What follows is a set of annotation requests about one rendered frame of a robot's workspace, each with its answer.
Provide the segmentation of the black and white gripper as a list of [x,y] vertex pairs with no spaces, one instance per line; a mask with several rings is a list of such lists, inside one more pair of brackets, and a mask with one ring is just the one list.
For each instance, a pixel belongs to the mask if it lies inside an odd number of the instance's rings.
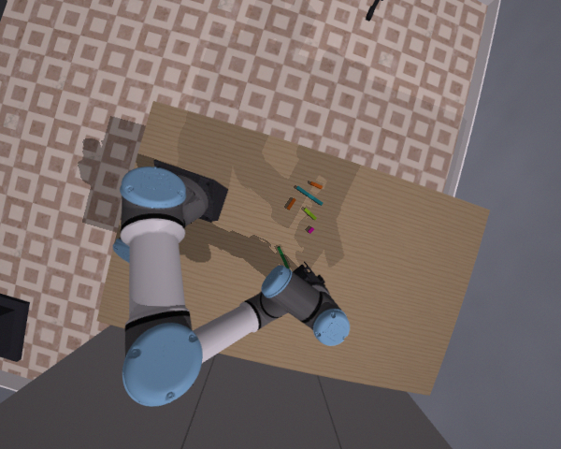
[[[311,272],[308,272],[307,269],[309,269]],[[293,271],[294,274],[296,274],[297,276],[299,276],[301,279],[303,279],[304,277],[304,281],[307,282],[310,285],[320,285],[321,287],[323,287],[327,293],[329,294],[328,290],[326,289],[326,287],[324,286],[324,279],[322,278],[321,275],[316,276],[313,271],[309,268],[308,265],[306,265],[306,267],[304,267],[303,265],[299,266],[297,269],[295,269]],[[305,275],[304,275],[305,274]],[[308,277],[309,279],[308,279]],[[320,284],[319,284],[320,283]],[[330,294],[329,294],[330,295]]]

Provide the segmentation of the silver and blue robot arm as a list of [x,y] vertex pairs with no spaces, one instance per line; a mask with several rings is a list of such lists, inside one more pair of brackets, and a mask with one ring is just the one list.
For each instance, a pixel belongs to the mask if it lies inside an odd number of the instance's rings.
[[179,243],[185,226],[207,210],[206,193],[191,179],[159,167],[129,171],[120,192],[121,236],[113,250],[129,263],[122,381],[135,402],[161,406],[179,398],[203,362],[288,312],[322,344],[338,345],[348,336],[349,320],[324,288],[283,265],[267,275],[258,295],[192,331]]

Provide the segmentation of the turquoise rod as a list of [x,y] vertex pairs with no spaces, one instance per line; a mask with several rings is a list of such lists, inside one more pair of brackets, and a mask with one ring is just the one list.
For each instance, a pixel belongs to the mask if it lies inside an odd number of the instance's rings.
[[311,194],[309,194],[308,192],[306,192],[304,189],[302,189],[301,187],[297,186],[296,189],[298,191],[300,191],[302,194],[304,194],[305,196],[309,197],[310,199],[312,199],[313,201],[315,201],[316,203],[318,203],[319,205],[322,206],[323,202],[320,201],[319,199],[317,199],[316,197],[312,196]]

